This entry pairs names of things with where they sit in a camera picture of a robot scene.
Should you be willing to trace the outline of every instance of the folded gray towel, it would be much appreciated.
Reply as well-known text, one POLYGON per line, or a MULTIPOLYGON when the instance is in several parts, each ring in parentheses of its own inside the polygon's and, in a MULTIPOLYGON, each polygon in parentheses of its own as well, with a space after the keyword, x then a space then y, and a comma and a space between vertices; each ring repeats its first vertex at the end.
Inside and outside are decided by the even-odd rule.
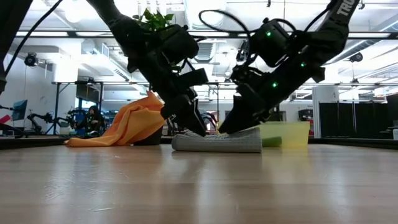
POLYGON ((252 128, 230 135, 207 135, 202 137, 191 131, 173 138, 176 151, 194 152, 261 152, 262 141, 259 128, 252 128))

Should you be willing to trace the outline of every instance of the wooden table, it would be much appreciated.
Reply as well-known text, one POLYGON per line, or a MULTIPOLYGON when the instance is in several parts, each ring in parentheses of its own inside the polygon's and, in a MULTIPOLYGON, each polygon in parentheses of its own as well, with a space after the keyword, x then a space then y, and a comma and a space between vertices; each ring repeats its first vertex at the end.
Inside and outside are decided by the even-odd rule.
POLYGON ((398 222, 398 152, 169 145, 0 151, 1 223, 398 222))

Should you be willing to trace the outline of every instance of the orange cloth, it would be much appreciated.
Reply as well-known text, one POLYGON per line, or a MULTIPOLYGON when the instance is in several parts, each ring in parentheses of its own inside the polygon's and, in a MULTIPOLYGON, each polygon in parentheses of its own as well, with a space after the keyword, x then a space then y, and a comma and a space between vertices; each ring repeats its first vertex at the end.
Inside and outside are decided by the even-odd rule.
POLYGON ((113 120, 112 126, 98 138, 71 138, 65 144, 71 147, 123 146, 148 138, 164 125, 160 115, 163 107, 153 92, 148 97, 123 106, 113 120))

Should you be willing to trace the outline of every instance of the translucent plastic bin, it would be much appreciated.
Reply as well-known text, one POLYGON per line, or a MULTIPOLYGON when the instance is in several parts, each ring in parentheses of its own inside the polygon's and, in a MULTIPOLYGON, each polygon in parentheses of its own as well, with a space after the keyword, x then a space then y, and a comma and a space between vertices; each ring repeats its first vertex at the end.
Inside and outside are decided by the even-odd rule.
POLYGON ((281 137, 283 148, 303 148, 308 145, 310 122, 271 121, 259 125, 263 139, 281 137))

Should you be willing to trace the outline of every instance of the green sponge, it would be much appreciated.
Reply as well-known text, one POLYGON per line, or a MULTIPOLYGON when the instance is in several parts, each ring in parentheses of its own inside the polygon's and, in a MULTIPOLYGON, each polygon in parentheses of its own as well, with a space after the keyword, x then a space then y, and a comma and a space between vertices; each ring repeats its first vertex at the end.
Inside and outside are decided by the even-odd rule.
POLYGON ((263 147, 280 147, 282 145, 281 137, 266 138, 262 140, 263 147))

